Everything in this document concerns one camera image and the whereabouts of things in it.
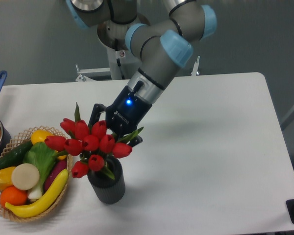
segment woven basket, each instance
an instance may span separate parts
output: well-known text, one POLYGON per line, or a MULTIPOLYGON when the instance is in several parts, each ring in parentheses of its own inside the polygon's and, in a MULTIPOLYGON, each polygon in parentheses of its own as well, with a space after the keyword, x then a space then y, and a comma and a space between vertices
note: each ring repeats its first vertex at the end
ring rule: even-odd
MULTIPOLYGON (((52 134, 54 134, 55 136, 66 137, 61 131, 58 131, 57 129, 55 129, 53 127, 40 126, 40 127, 29 128, 28 130, 25 130, 23 133, 19 133, 17 136, 14 137, 14 139, 10 140, 10 143, 8 143, 6 145, 6 148, 1 153, 1 157, 4 156, 7 152, 9 152, 11 149, 18 146, 19 144, 26 142, 26 141, 30 141, 31 134, 34 131, 39 130, 39 129, 49 131, 52 134)), ((72 166, 73 166, 73 158, 71 155, 68 155, 67 161, 68 161, 67 169, 69 171, 68 181, 65 184, 59 197, 55 200, 55 202, 45 212, 43 212, 37 216, 31 217, 31 218, 20 218, 20 217, 16 216, 14 213, 12 213, 11 211, 4 209, 0 204, 0 215, 3 218, 10 219, 11 221, 24 223, 24 222, 31 222, 31 221, 40 219, 40 218, 46 216, 48 213, 50 213, 60 203, 61 199, 63 198, 63 195, 67 191, 68 182, 70 180, 71 170, 72 170, 72 166)))

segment green cucumber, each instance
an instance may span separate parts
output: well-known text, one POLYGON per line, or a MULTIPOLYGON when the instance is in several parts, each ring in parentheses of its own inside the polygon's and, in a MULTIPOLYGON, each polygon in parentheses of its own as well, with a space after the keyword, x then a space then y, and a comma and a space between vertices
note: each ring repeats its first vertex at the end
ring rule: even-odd
POLYGON ((33 144, 29 140, 27 142, 21 143, 17 147, 13 148, 10 152, 6 153, 0 158, 0 170, 10 166, 17 166, 22 164, 25 153, 29 151, 32 146, 33 144))

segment tulip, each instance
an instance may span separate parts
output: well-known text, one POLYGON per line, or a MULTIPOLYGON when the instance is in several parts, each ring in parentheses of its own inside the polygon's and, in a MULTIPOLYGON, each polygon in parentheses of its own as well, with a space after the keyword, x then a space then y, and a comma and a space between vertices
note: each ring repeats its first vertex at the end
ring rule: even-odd
POLYGON ((112 149, 112 153, 116 158, 124 158, 132 152, 132 149, 133 148, 126 143, 116 143, 112 149))
POLYGON ((64 150, 64 143, 67 139, 63 136, 47 136, 45 139, 45 144, 58 152, 64 150))
POLYGON ((92 135, 97 136, 99 139, 102 139, 107 134, 107 125, 106 121, 98 121, 93 125, 92 135))
POLYGON ((78 161, 74 164, 72 168, 72 177, 73 178, 82 178, 84 175, 87 175, 89 167, 87 164, 78 161))
POLYGON ((64 149, 72 156, 77 156, 83 151, 82 142, 75 139, 68 139, 64 142, 64 149))
POLYGON ((104 159, 100 155, 93 154, 88 160, 88 167, 90 170, 99 171, 104 166, 104 159))
POLYGON ((99 149, 104 153, 110 153, 113 146, 115 144, 115 140, 112 135, 105 135, 102 137, 99 143, 99 149))
POLYGON ((76 122, 75 125, 75 138, 78 140, 83 140, 87 135, 89 135, 89 128, 84 120, 76 122))
POLYGON ((82 141, 82 146, 86 151, 95 151, 99 147, 99 139, 97 136, 87 135, 82 141))
POLYGON ((75 122, 74 121, 72 121, 68 118, 64 118, 63 122, 60 123, 60 126, 67 134, 70 134, 70 131, 73 134, 75 134, 75 122))

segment purple eggplant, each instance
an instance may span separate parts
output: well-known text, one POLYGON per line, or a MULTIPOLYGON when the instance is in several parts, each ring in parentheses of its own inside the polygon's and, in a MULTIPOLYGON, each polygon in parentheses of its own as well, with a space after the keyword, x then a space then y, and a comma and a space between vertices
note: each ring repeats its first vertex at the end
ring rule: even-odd
POLYGON ((46 179, 44 183, 44 190, 45 192, 48 190, 54 179, 57 177, 57 175, 63 170, 67 168, 67 160, 61 160, 59 161, 53 168, 52 172, 46 179))

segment banana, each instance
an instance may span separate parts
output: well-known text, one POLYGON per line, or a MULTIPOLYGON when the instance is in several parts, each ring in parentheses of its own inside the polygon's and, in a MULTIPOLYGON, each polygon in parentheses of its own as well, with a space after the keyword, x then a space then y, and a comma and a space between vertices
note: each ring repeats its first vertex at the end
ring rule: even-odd
POLYGON ((68 177, 68 170, 64 169, 56 176, 45 194, 36 202, 24 206, 13 206, 12 204, 6 202, 5 207, 21 218, 29 218, 39 215, 42 212, 45 212, 54 203, 64 188, 68 177))

